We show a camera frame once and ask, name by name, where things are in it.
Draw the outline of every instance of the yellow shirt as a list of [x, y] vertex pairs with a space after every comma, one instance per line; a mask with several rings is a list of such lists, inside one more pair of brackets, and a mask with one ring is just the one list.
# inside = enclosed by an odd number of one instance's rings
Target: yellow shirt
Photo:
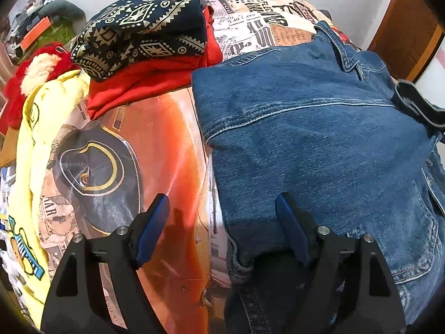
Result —
[[80, 70], [38, 86], [26, 99], [17, 141], [16, 182], [9, 197], [11, 244], [25, 272], [24, 299], [40, 328], [50, 288], [48, 256], [39, 240], [39, 201], [51, 145], [68, 115], [88, 94]]

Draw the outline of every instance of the orange fabric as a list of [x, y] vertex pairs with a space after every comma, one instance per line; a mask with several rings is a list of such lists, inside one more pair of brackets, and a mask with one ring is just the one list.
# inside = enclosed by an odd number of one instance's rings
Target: orange fabric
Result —
[[166, 93], [191, 83], [191, 73], [223, 60], [213, 35], [211, 7], [203, 11], [206, 20], [207, 45], [204, 54], [196, 57], [148, 59], [122, 69], [103, 82], [91, 80], [88, 114], [97, 119], [112, 108]]

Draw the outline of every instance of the navy patterned cloth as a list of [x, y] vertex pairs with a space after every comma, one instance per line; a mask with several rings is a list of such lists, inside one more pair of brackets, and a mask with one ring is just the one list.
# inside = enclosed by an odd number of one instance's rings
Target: navy patterned cloth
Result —
[[199, 0], [119, 0], [93, 16], [71, 49], [71, 60], [95, 81], [137, 61], [202, 55], [205, 20]]

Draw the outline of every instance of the newspaper print bedsheet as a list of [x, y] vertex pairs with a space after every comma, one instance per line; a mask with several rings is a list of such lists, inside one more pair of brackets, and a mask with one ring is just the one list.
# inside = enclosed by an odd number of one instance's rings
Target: newspaper print bedsheet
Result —
[[[214, 10], [214, 34], [224, 60], [309, 42], [320, 20], [352, 45], [305, 0], [201, 1]], [[88, 149], [93, 141], [95, 148]], [[130, 179], [113, 172], [101, 153], [105, 150], [124, 162]], [[122, 179], [122, 185], [95, 197], [75, 190], [100, 187], [109, 177]], [[74, 234], [107, 235], [146, 209], [158, 192], [169, 196], [172, 210], [151, 261], [138, 271], [144, 291], [168, 334], [224, 334], [231, 285], [227, 236], [211, 150], [201, 140], [191, 88], [114, 108], [97, 121], [88, 119], [84, 102], [74, 109], [53, 143], [41, 193], [39, 231], [50, 275]], [[114, 210], [104, 213], [110, 203]], [[106, 217], [102, 221], [101, 212]], [[102, 283], [112, 320], [124, 327], [104, 267]]]

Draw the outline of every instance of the stuffed toy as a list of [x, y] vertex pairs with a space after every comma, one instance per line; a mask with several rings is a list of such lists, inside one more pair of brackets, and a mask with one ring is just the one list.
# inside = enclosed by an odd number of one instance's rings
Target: stuffed toy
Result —
[[3, 112], [9, 127], [19, 129], [26, 97], [41, 84], [80, 67], [71, 62], [70, 53], [61, 43], [52, 43], [34, 52], [8, 80], [4, 95], [8, 99]]

